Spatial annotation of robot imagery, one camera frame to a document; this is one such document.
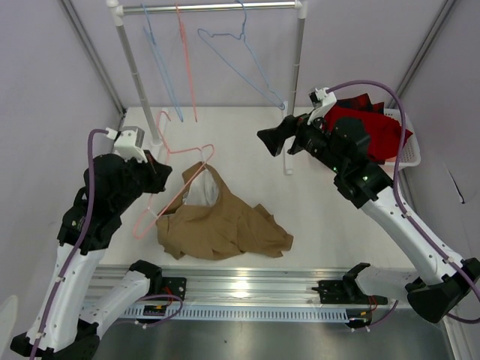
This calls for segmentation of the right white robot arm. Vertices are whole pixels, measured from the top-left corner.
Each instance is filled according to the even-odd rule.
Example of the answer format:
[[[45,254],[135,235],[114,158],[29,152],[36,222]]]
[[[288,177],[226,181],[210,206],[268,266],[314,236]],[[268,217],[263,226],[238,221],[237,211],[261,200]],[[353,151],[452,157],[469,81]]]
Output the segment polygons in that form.
[[[332,130],[319,119],[288,115],[257,133],[272,156],[292,139],[289,154],[305,151],[332,170],[338,192],[372,218],[413,264],[395,271],[360,263],[343,276],[343,296],[360,302],[382,296],[406,302],[424,320],[438,323],[479,280],[479,261],[464,259],[429,230],[404,202],[392,178],[368,157],[371,138],[361,120],[341,118]]]

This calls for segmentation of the tan brown skirt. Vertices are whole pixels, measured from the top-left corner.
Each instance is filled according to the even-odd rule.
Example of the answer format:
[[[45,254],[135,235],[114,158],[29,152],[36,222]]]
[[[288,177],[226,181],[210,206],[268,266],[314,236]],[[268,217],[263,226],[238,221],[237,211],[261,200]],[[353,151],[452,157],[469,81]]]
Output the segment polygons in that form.
[[[263,205],[233,194],[213,166],[196,163],[182,178],[190,183],[156,221],[157,241],[175,259],[278,258],[291,249],[293,236]]]

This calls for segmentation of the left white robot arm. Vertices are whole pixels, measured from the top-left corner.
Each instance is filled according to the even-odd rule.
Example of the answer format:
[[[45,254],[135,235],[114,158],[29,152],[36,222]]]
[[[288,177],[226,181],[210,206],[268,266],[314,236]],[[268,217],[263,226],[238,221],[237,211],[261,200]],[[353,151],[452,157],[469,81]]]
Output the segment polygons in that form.
[[[163,290],[160,267],[138,260],[92,310],[83,308],[90,280],[104,257],[122,214],[143,194],[165,190],[171,166],[125,160],[117,154],[90,158],[84,187],[64,214],[48,293],[32,327],[13,337],[10,349],[28,359],[92,359],[107,329],[135,301]]]

